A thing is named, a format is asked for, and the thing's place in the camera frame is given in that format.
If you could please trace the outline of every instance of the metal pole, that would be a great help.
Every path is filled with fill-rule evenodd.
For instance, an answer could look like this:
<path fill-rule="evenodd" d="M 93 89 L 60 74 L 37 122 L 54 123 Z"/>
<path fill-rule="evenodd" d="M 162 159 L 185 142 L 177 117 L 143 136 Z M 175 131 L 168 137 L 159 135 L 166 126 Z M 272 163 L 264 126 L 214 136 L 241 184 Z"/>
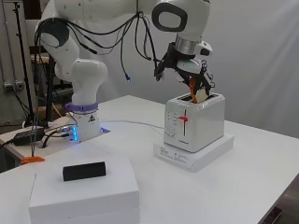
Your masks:
<path fill-rule="evenodd" d="M 10 43 L 10 39 L 9 39 L 9 31 L 8 31 L 8 23 L 7 23 L 7 14 L 6 11 L 4 10 L 4 4 L 3 2 L 1 2 L 2 4 L 2 12 L 3 12 L 3 17 L 4 17 L 4 25 L 6 27 L 6 32 L 7 32 L 7 44 L 8 44 L 8 49 L 9 49 L 9 57 L 11 60 L 11 69 L 12 69 L 12 76 L 15 79 L 14 81 L 17 81 L 17 77 L 16 77 L 16 70 L 15 70 L 15 63 L 13 61 L 13 56 L 12 56 L 12 50 L 11 50 L 11 43 Z"/>
<path fill-rule="evenodd" d="M 19 38 L 20 48 L 21 48 L 21 61 L 22 61 L 22 68 L 23 68 L 23 72 L 24 72 L 24 82 L 25 82 L 26 92 L 27 92 L 30 120 L 34 121 L 35 114 L 34 114 L 34 110 L 33 110 L 33 106 L 32 106 L 31 93 L 30 93 L 30 87 L 29 87 L 29 79 L 28 79 L 28 74 L 27 74 L 27 66 L 26 66 L 25 53 L 24 53 L 24 46 L 23 46 L 22 37 L 21 37 L 21 23 L 20 23 L 20 16 L 19 16 L 20 5 L 18 2 L 14 2 L 14 4 L 15 4 L 15 9 L 13 11 L 16 13 L 16 19 L 17 19 L 17 25 L 18 25 L 17 37 Z"/>

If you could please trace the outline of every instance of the white box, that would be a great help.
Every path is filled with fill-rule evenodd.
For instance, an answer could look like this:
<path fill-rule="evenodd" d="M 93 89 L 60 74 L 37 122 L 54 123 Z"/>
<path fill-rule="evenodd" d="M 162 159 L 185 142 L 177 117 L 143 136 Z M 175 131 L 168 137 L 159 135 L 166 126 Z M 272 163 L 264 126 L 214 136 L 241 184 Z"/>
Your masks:
<path fill-rule="evenodd" d="M 226 134 L 196 153 L 170 146 L 161 141 L 153 145 L 153 152 L 154 156 L 163 161 L 169 161 L 191 172 L 199 172 L 218 157 L 234 148 L 234 140 L 233 136 Z"/>
<path fill-rule="evenodd" d="M 107 176 L 64 182 L 63 167 L 104 161 Z M 32 224 L 136 224 L 139 189 L 130 161 L 103 157 L 40 165 L 29 206 Z"/>
<path fill-rule="evenodd" d="M 164 142 L 197 152 L 224 136 L 225 98 L 211 93 L 210 99 L 194 104 L 190 94 L 170 100 L 165 108 Z"/>

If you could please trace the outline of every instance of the white cable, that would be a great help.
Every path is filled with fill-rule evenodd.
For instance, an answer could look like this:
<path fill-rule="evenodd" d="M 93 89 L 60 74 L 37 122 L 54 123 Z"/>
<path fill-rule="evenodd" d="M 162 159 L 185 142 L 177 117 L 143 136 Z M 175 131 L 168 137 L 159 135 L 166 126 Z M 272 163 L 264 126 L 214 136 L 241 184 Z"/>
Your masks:
<path fill-rule="evenodd" d="M 56 111 L 56 113 L 61 117 L 63 118 L 63 116 L 61 115 L 61 113 L 59 113 L 58 109 L 56 108 L 56 106 L 54 105 L 54 103 L 52 103 L 52 106 L 54 108 L 54 110 Z"/>
<path fill-rule="evenodd" d="M 157 128 L 157 129 L 164 129 L 164 127 L 156 126 L 153 124 L 145 123 L 145 122 L 138 122 L 138 121 L 131 121 L 131 120 L 126 120 L 126 119 L 118 119 L 118 120 L 105 120 L 105 119 L 100 119 L 100 122 L 102 123 L 133 123 L 133 124 L 140 124 L 140 125 L 147 125 L 152 128 Z"/>

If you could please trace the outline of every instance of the electronic device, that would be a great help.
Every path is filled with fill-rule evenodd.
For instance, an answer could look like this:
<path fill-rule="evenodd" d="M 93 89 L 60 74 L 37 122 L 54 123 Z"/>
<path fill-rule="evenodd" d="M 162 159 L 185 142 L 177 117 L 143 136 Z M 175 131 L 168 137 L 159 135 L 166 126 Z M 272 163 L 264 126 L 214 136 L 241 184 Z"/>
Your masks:
<path fill-rule="evenodd" d="M 209 12 L 209 0 L 50 0 L 36 33 L 37 37 L 40 36 L 41 45 L 57 63 L 57 77 L 73 85 L 74 95 L 68 106 L 78 122 L 69 133 L 73 136 L 73 141 L 82 142 L 102 134 L 96 113 L 96 93 L 99 86 L 107 80 L 107 67 L 96 60 L 80 59 L 79 47 L 96 54 L 97 51 L 90 44 L 101 46 L 85 35 L 87 30 L 81 32 L 89 44 L 81 43 L 78 38 L 76 41 L 71 32 L 78 27 L 71 21 L 100 23 L 128 13 L 135 13 L 135 19 L 140 19 L 143 13 L 151 13 L 152 22 L 157 29 L 177 33 L 177 39 L 171 41 L 161 60 L 157 60 L 154 50 L 152 51 L 157 81 L 163 77 L 165 68 L 172 68 L 178 72 L 182 83 L 188 86 L 193 84 L 194 95 L 201 89 L 205 89 L 209 95 L 212 86 L 205 76 L 206 66 L 195 58 L 196 55 L 212 54 L 212 47 L 202 39 Z M 149 29 L 146 20 L 143 22 Z"/>
<path fill-rule="evenodd" d="M 164 142 L 197 152 L 224 136 L 225 98 L 212 93 L 201 104 L 190 94 L 170 100 L 165 109 Z"/>
<path fill-rule="evenodd" d="M 32 130 L 23 133 L 17 133 L 12 139 L 12 143 L 16 147 L 28 145 L 36 140 L 36 142 L 41 141 L 45 136 L 44 129 L 39 128 L 37 130 Z"/>

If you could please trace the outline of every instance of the black block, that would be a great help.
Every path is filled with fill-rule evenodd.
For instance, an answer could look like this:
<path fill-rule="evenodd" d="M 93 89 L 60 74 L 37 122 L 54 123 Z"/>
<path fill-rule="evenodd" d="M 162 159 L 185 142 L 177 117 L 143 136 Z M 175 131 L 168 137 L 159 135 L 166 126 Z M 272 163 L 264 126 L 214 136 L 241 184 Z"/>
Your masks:
<path fill-rule="evenodd" d="M 106 165 L 105 162 L 96 162 L 89 164 L 81 164 L 75 166 L 66 166 L 63 169 L 64 182 L 94 178 L 98 176 L 106 175 Z"/>

